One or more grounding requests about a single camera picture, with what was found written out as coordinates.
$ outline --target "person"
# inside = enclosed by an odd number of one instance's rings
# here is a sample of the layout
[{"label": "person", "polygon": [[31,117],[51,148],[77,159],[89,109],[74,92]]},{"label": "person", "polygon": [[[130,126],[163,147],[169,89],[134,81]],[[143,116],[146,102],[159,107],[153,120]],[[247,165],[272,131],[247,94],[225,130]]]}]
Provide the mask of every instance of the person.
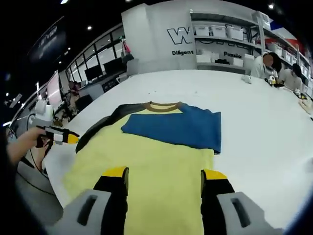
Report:
[{"label": "person", "polygon": [[261,79],[269,79],[271,75],[277,78],[281,68],[282,63],[279,56],[274,52],[266,52],[255,58],[250,75]]},{"label": "person", "polygon": [[41,128],[33,127],[18,137],[17,141],[7,144],[7,154],[13,165],[16,165],[29,149],[37,145],[39,135],[45,135],[45,131]]},{"label": "person", "polygon": [[293,92],[295,92],[296,89],[302,92],[301,76],[302,72],[300,66],[298,64],[293,64],[292,70],[286,69],[280,73],[277,83],[284,84],[285,87],[289,88]]}]

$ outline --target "small device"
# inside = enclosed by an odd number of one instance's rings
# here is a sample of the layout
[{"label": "small device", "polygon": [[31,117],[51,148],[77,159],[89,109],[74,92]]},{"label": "small device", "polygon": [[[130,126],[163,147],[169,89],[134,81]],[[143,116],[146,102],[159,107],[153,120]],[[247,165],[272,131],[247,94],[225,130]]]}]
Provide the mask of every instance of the small device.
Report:
[{"label": "small device", "polygon": [[52,126],[53,113],[53,106],[47,105],[44,100],[38,100],[35,106],[35,117],[32,120],[32,126],[44,129],[46,135],[38,137],[37,147],[43,147],[42,137],[47,137],[59,145],[62,143],[77,143],[79,141],[78,134],[63,127]]},{"label": "small device", "polygon": [[79,135],[66,128],[59,126],[37,127],[45,130],[46,133],[46,135],[38,137],[36,146],[37,148],[44,146],[44,142],[41,137],[47,137],[48,139],[54,141],[56,144],[59,145],[62,145],[63,143],[75,144],[79,141]]}]

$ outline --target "brown collar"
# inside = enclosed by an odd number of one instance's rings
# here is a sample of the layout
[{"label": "brown collar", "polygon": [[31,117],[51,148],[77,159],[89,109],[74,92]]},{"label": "brown collar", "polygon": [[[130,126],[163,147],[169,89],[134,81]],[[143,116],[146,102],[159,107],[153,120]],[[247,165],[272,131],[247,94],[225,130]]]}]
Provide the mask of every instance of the brown collar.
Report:
[{"label": "brown collar", "polygon": [[[165,113],[165,112],[169,112],[169,111],[173,111],[175,109],[178,109],[180,104],[181,104],[180,102],[178,102],[178,103],[168,103],[168,104],[159,104],[159,103],[154,103],[154,102],[150,101],[148,103],[144,103],[143,105],[144,105],[144,107],[147,110],[150,110],[150,111],[153,111],[153,112],[158,112],[158,113]],[[167,108],[167,109],[156,109],[156,108],[151,107],[151,105],[170,106],[170,107]]]}]

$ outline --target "white shirt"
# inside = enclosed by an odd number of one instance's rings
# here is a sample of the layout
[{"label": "white shirt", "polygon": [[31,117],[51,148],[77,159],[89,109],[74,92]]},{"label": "white shirt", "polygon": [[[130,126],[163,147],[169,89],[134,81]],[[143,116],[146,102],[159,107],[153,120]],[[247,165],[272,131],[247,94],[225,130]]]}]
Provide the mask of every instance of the white shirt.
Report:
[{"label": "white shirt", "polygon": [[276,70],[269,71],[266,69],[263,63],[263,56],[264,55],[260,55],[255,58],[255,60],[253,61],[253,67],[252,67],[250,75],[252,77],[258,77],[261,79],[264,79],[264,78],[269,79],[269,76],[278,77]]},{"label": "white shirt", "polygon": [[287,69],[281,71],[279,75],[279,80],[284,81],[285,87],[288,87],[290,90],[295,91],[295,89],[299,89],[302,91],[302,81],[300,77],[297,77],[296,75],[292,75],[292,71]]}]

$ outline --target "t-shirt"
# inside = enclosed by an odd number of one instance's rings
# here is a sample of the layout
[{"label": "t-shirt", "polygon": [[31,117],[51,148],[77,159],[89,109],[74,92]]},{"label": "t-shirt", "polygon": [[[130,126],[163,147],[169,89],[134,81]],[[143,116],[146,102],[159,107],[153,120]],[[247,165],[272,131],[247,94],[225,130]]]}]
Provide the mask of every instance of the t-shirt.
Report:
[{"label": "t-shirt", "polygon": [[[149,104],[137,114],[181,113],[177,105]],[[124,233],[129,235],[202,235],[202,169],[213,168],[212,149],[195,149],[142,136],[125,134],[124,116],[105,126],[81,148],[64,177],[72,198],[93,188],[107,169],[129,168]]]},{"label": "t-shirt", "polygon": [[300,77],[293,76],[292,70],[286,69],[280,73],[279,76],[280,81],[284,81],[284,85],[288,87],[290,90],[295,91],[295,89],[299,89],[302,91],[302,81]]},{"label": "t-shirt", "polygon": [[122,127],[124,133],[193,148],[221,152],[221,113],[181,103],[181,114],[132,114]]},{"label": "t-shirt", "polygon": [[276,70],[269,71],[263,63],[263,55],[255,58],[253,62],[253,67],[251,69],[252,77],[258,77],[261,79],[269,78],[269,76],[278,77]]}]

